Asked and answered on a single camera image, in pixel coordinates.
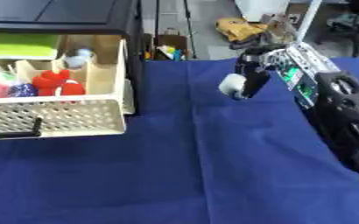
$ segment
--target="chair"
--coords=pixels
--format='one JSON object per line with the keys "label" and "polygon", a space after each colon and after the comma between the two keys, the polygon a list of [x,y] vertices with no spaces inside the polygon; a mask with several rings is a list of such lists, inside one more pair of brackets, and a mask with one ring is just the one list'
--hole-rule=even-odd
{"label": "chair", "polygon": [[316,39],[316,43],[321,44],[329,39],[350,39],[353,43],[352,57],[356,58],[359,56],[359,0],[349,1],[348,7],[355,14],[352,24],[334,22],[328,31]]}

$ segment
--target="red toy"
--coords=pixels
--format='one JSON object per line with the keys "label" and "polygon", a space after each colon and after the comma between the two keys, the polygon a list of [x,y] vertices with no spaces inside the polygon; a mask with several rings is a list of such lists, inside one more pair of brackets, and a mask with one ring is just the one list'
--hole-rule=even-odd
{"label": "red toy", "polygon": [[32,85],[38,89],[39,96],[86,94],[82,84],[69,78],[69,70],[62,70],[60,73],[44,71],[32,79]]}

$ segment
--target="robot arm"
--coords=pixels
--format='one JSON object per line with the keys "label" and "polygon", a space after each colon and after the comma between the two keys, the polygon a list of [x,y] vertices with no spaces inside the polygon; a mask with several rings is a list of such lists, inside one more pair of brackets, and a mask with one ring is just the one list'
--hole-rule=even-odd
{"label": "robot arm", "polygon": [[[330,150],[359,173],[359,81],[305,43],[250,48],[220,89],[233,98],[252,98],[276,71],[304,116]],[[230,82],[236,87],[229,89]]]}

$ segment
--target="blue tablecloth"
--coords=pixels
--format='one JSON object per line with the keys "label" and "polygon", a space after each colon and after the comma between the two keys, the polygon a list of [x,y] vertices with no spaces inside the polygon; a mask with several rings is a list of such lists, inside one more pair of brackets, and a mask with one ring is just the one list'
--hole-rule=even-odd
{"label": "blue tablecloth", "polygon": [[[359,77],[359,59],[338,59]],[[146,63],[123,136],[0,141],[0,224],[359,224],[343,168],[274,77],[217,90],[233,60]]]}

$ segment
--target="black shelf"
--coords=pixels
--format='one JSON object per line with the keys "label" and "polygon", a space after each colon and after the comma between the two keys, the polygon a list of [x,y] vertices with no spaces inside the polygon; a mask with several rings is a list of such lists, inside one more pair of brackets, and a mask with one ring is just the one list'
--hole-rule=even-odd
{"label": "black shelf", "polygon": [[138,106],[144,55],[141,0],[0,0],[0,32],[123,36]]}

